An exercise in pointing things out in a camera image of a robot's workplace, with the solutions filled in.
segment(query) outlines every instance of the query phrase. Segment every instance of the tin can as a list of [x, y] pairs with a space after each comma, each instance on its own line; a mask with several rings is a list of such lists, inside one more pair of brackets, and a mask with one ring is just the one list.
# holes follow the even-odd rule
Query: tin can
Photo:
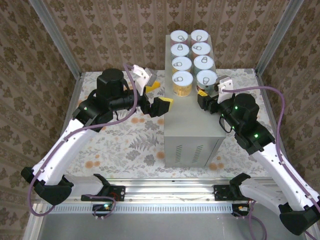
[[171, 47], [171, 61], [177, 57], [188, 57], [189, 47], [183, 43], [177, 43]]
[[188, 45], [188, 33], [186, 33], [185, 31], [182, 30], [176, 30], [173, 31], [170, 34], [170, 43], [171, 46], [175, 45], [175, 44], [186, 44]]
[[208, 43], [209, 34], [205, 30], [194, 30], [191, 34], [191, 46], [195, 43]]
[[179, 97], [186, 97], [191, 93], [194, 78], [188, 71], [177, 71], [172, 75], [172, 90]]
[[185, 56], [178, 56], [172, 60], [172, 74], [177, 71], [187, 71], [190, 73], [192, 61]]
[[207, 94], [211, 94], [214, 91], [214, 84], [216, 83], [218, 76], [214, 71], [201, 70], [196, 75], [196, 89], [203, 90]]
[[193, 60], [193, 75], [196, 77], [201, 70], [212, 70], [214, 63], [214, 60], [207, 55], [197, 56]]
[[200, 55], [209, 56], [211, 47], [208, 43], [196, 42], [195, 44], [192, 45], [191, 50], [192, 50], [192, 59], [195, 59]]

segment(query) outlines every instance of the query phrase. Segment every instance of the can lid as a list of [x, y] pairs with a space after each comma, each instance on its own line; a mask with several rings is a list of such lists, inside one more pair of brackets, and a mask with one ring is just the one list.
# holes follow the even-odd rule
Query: can lid
[[197, 29], [191, 34], [191, 38], [197, 42], [205, 42], [208, 40], [209, 34], [205, 30]]
[[193, 60], [193, 63], [198, 69], [207, 70], [213, 67], [214, 60], [207, 55], [200, 55]]
[[172, 60], [172, 67], [177, 69], [178, 71], [185, 71], [190, 69], [192, 66], [192, 62], [186, 56], [178, 56]]
[[189, 47], [183, 43], [177, 43], [171, 47], [171, 53], [177, 57], [186, 56], [189, 51]]
[[184, 42], [188, 39], [188, 33], [182, 30], [176, 30], [170, 34], [170, 38], [175, 42]]
[[194, 52], [197, 55], [206, 55], [210, 53], [211, 47], [208, 43], [205, 42], [196, 42], [191, 47], [192, 52]]
[[196, 75], [196, 80], [203, 85], [213, 85], [216, 83], [218, 75], [211, 70], [202, 70]]
[[180, 87], [189, 86], [193, 80], [194, 77], [188, 71], [177, 71], [172, 75], [172, 81]]

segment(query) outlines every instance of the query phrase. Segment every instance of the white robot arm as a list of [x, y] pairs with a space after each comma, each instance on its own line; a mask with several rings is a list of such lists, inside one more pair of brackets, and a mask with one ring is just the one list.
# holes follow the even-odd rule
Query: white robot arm
[[[80, 103], [66, 130], [52, 149], [35, 166], [25, 167], [21, 171], [27, 182], [34, 182], [30, 187], [34, 187], [35, 192], [48, 203], [55, 206], [72, 196], [81, 196], [82, 201], [92, 201], [86, 195], [113, 198], [116, 195], [117, 201], [123, 201], [125, 186], [110, 185], [99, 174], [71, 176], [64, 173], [78, 152], [99, 133], [102, 125], [113, 119], [114, 112], [129, 110], [134, 106], [134, 95], [137, 97], [136, 105], [152, 118], [169, 111], [172, 99], [156, 97], [151, 104], [146, 96], [147, 92], [160, 85], [155, 83], [155, 72], [137, 65], [134, 65], [132, 70], [139, 76], [135, 82], [132, 79], [136, 92], [129, 89], [121, 70], [110, 68], [103, 71], [97, 78], [97, 89]], [[91, 126], [91, 129], [83, 129], [88, 126]]]
[[281, 192], [272, 191], [241, 173], [230, 181], [232, 194], [235, 198], [258, 201], [277, 214], [289, 231], [300, 235], [320, 220], [319, 194], [302, 179], [282, 153], [280, 160], [274, 137], [257, 121], [259, 106], [253, 96], [247, 93], [235, 95], [234, 92], [238, 91], [233, 90], [229, 76], [218, 78], [215, 89], [218, 96], [214, 97], [199, 91], [197, 100], [200, 107], [211, 114], [221, 114], [220, 120], [224, 119], [234, 130], [237, 143], [267, 170], [281, 189]]

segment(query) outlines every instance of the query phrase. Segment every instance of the brown patterned wallpaper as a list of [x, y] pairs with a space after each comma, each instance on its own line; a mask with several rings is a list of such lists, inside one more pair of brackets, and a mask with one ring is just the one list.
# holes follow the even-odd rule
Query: brown patterned wallpaper
[[165, 35], [204, 29], [218, 68], [255, 68], [289, 0], [44, 0], [83, 72], [163, 70]]
[[22, 239], [20, 176], [60, 135], [75, 79], [26, 0], [0, 1], [0, 239]]
[[[281, 136], [291, 163], [320, 191], [320, 1], [305, 0], [263, 72], [284, 93]], [[280, 99], [269, 92], [276, 117]]]

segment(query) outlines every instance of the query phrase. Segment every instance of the metal box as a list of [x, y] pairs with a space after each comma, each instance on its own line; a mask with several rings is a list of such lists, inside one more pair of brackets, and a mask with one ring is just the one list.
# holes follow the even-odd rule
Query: metal box
[[[195, 79], [189, 96], [174, 94], [169, 35], [165, 42], [164, 95], [174, 99], [172, 109], [164, 115], [165, 166], [205, 167], [217, 153], [226, 133], [219, 125], [218, 114], [211, 115], [199, 107]], [[212, 49], [210, 57], [214, 59]]]

